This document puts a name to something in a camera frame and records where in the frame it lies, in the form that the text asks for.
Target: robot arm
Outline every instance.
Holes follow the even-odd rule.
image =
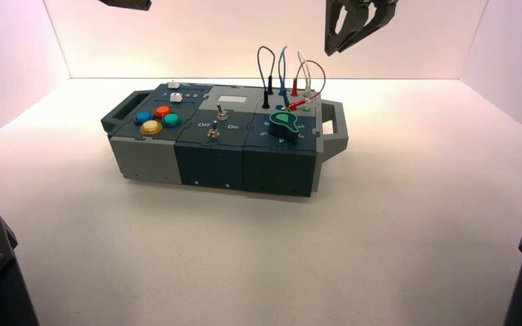
[[[149,10],[151,0],[99,0],[105,5],[136,10]],[[365,37],[373,34],[393,19],[398,0],[326,0],[325,17],[325,53],[331,56],[342,52]],[[373,2],[375,16],[369,19],[369,6]],[[347,15],[339,33],[335,26],[339,21],[341,9],[345,7]]]

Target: white cable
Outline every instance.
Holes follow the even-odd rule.
[[[309,95],[309,92],[311,91],[311,72],[309,71],[309,65],[307,64],[307,60],[305,60],[305,56],[301,50],[297,50],[297,58],[299,58],[301,69],[303,69],[303,75],[305,76],[305,92]]]

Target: carrying handle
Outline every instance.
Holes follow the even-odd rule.
[[[343,113],[343,104],[321,100],[321,119],[323,122],[332,121],[333,123],[333,133],[321,135],[323,139],[322,162],[325,162],[347,148],[349,133]]]
[[[112,109],[103,119],[101,124],[106,133],[111,132],[123,119],[125,119],[143,100],[149,96],[152,90],[138,90],[127,96],[119,105]]]

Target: blue cable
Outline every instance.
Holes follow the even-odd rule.
[[[285,49],[287,49],[287,46],[285,46],[282,51],[281,55],[279,56],[279,63],[277,64],[277,70],[279,72],[279,82],[281,83],[281,87],[279,88],[279,95],[283,97],[283,101],[285,103],[286,107],[289,107],[289,99],[287,98],[287,90],[285,89],[285,74],[287,73],[287,63],[285,61]],[[283,60],[283,77],[281,78],[281,60]]]

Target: blue button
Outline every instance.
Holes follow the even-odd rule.
[[[139,112],[137,117],[135,117],[135,125],[140,126],[150,119],[151,114],[149,112]]]
[[[179,119],[178,115],[171,113],[165,116],[163,119],[163,124],[169,128],[175,127],[181,124],[181,120]]]

